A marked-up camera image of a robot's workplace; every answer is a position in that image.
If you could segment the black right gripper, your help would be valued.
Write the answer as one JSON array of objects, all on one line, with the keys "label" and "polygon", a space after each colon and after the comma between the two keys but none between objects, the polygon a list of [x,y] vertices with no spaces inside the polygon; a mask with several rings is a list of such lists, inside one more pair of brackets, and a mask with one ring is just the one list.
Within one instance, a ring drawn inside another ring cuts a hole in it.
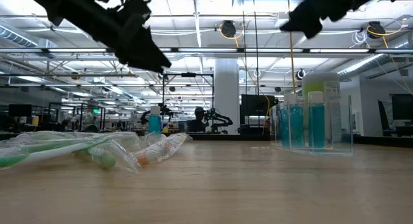
[{"label": "black right gripper", "polygon": [[282,32],[302,32],[307,39],[322,31],[320,19],[342,19],[349,10],[357,10],[371,0],[306,0],[291,13],[289,20],[279,27]]}]

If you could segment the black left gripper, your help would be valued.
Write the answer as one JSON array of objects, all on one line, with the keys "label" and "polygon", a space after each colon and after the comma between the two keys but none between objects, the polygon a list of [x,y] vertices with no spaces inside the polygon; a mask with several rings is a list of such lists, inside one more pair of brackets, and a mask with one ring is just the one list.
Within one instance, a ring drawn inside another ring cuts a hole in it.
[{"label": "black left gripper", "polygon": [[126,57],[128,66],[157,73],[172,66],[154,43],[150,28],[144,27],[151,13],[146,3],[117,5],[109,8],[109,12],[120,24],[115,47],[117,57]]}]

